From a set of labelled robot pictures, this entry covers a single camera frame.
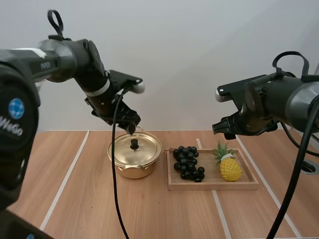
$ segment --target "white wall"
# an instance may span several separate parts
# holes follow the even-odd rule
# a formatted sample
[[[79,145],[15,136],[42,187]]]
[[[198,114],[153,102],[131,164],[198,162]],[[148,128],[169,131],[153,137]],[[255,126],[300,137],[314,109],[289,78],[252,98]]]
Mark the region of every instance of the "white wall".
[[[124,100],[146,129],[211,129],[235,111],[215,100],[219,85],[272,73],[287,50],[309,58],[310,72],[319,61],[317,0],[5,0],[1,48],[36,46],[53,34],[49,8],[60,12],[66,37],[95,42],[107,69],[144,79],[145,93]],[[297,75],[301,64],[280,61]],[[91,116],[74,80],[46,82],[40,94],[41,129],[111,129]]]

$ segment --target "gold pot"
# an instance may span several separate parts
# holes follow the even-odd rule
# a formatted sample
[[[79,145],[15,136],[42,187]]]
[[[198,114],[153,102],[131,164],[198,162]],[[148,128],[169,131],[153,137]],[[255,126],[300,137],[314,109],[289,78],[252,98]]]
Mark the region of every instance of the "gold pot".
[[[156,160],[161,153],[161,143],[154,135],[136,131],[115,138],[115,166],[118,174],[126,178],[144,178],[155,169]],[[108,157],[112,161],[112,143],[108,148]]]

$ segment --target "wooden tray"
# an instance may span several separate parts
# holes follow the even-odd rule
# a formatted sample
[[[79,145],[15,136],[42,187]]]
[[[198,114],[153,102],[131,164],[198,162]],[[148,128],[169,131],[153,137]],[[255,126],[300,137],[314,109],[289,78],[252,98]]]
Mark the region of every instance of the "wooden tray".
[[[183,180],[180,172],[174,169],[176,163],[173,157],[174,149],[167,151],[167,171],[168,171],[168,190],[256,190],[259,183],[243,157],[241,151],[237,148],[235,151],[235,160],[242,169],[242,176],[236,182],[227,182],[220,173],[220,166],[216,166],[215,155],[217,149],[198,149],[199,157],[197,158],[196,168],[202,166],[205,168],[205,178],[201,183],[195,183],[190,180]]]

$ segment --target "lid knob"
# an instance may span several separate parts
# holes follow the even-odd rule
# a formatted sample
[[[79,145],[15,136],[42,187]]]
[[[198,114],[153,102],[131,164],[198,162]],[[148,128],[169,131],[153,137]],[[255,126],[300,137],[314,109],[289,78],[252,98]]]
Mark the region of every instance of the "lid knob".
[[[138,145],[138,140],[136,138],[131,139],[131,149],[138,149],[140,146]]]

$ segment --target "wooden table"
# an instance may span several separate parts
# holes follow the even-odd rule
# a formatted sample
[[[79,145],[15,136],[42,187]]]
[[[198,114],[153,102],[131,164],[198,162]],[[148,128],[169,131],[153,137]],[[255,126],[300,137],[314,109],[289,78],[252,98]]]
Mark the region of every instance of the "wooden table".
[[[10,210],[40,227],[53,200],[57,200],[60,185],[86,133],[47,132],[36,137],[20,199]],[[163,149],[197,146],[198,142],[203,148],[212,148],[218,140],[226,142],[223,135],[213,135],[211,131],[151,133],[159,138]],[[292,134],[300,139],[296,132]],[[45,224],[44,231],[54,238],[124,238],[116,215],[111,162],[107,157],[110,141],[108,131],[89,132]],[[283,130],[259,137],[241,136],[239,141],[229,141],[229,146],[243,152],[247,150],[250,156],[244,155],[261,183],[259,190],[168,191],[164,154],[155,171],[146,178],[130,180],[118,176],[119,204],[130,238],[265,238],[278,212],[275,200],[282,202],[286,192],[297,148]],[[315,157],[307,158],[319,162]],[[318,205],[319,175],[302,174],[288,218],[284,219],[276,237],[319,237]]]

